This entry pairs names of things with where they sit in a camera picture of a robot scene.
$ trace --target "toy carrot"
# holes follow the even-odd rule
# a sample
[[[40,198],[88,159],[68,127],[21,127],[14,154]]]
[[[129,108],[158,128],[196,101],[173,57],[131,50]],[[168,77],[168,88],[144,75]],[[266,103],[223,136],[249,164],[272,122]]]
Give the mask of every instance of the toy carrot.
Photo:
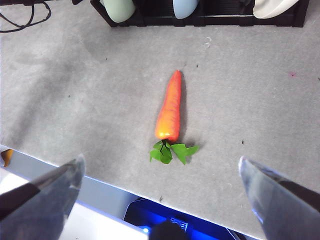
[[[155,136],[160,139],[153,146],[150,152],[150,162],[153,159],[164,164],[169,164],[172,160],[171,150],[185,165],[186,156],[194,154],[199,146],[186,147],[186,145],[173,144],[179,138],[180,131],[180,99],[181,99],[181,73],[176,70],[172,75],[163,102],[163,106],[158,115],[155,127]]]
[[[170,143],[178,140],[180,130],[180,98],[181,73],[176,70],[166,89],[163,106],[155,126],[155,136],[158,139],[168,139]]]

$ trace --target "white plate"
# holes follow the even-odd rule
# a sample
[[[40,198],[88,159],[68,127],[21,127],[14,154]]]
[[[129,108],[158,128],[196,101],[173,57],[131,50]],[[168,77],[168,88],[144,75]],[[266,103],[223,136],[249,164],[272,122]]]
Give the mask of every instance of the white plate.
[[[298,0],[255,0],[253,15],[257,19],[269,19],[291,8]]]

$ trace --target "green leaf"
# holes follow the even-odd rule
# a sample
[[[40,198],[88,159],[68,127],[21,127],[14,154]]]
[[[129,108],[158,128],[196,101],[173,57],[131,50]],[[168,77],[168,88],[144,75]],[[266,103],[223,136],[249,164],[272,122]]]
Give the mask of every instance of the green leaf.
[[[167,140],[164,140],[164,141],[165,141],[165,146],[166,146],[167,148],[171,148],[170,143],[169,143]]]
[[[170,148],[163,146],[161,153],[160,153],[160,161],[164,164],[169,164],[172,160],[172,154]]]
[[[156,159],[158,161],[161,161],[161,153],[158,149],[154,149],[150,152],[150,162],[152,159]]]
[[[171,145],[171,148],[173,149],[175,155],[178,157],[178,159],[186,165],[186,145],[180,143],[180,144],[174,144]]]
[[[155,145],[153,145],[153,148],[154,148],[154,149],[159,149],[159,150],[160,150],[160,149],[161,149],[162,144],[163,144],[163,143],[162,143],[162,140],[160,140],[160,141],[158,141]]]
[[[192,154],[195,154],[199,150],[199,146],[191,146],[185,149],[185,155],[191,156]]]

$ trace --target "gray tablecloth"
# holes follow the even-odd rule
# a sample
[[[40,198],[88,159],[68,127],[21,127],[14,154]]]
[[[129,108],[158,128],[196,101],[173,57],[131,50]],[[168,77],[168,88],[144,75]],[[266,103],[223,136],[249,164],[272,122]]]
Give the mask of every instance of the gray tablecloth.
[[[261,239],[240,156],[320,192],[319,1],[304,28],[110,28],[88,1],[49,5],[47,22],[1,35],[1,144],[58,165],[83,153],[88,176]],[[21,23],[28,11],[1,9]],[[180,141],[200,150],[150,163],[175,69]]]

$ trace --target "black rack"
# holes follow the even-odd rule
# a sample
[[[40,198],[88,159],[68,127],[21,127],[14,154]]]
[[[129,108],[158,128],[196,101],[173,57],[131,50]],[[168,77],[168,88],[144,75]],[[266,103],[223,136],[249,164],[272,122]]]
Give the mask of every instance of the black rack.
[[[111,27],[276,25],[302,28],[309,5],[309,0],[299,0],[290,9],[276,17],[258,19],[253,16],[254,0],[247,5],[243,0],[199,0],[197,8],[189,17],[177,19],[174,15],[172,0],[133,0],[136,10],[132,17],[127,21],[116,23],[108,16],[100,0],[90,0],[90,2]]]

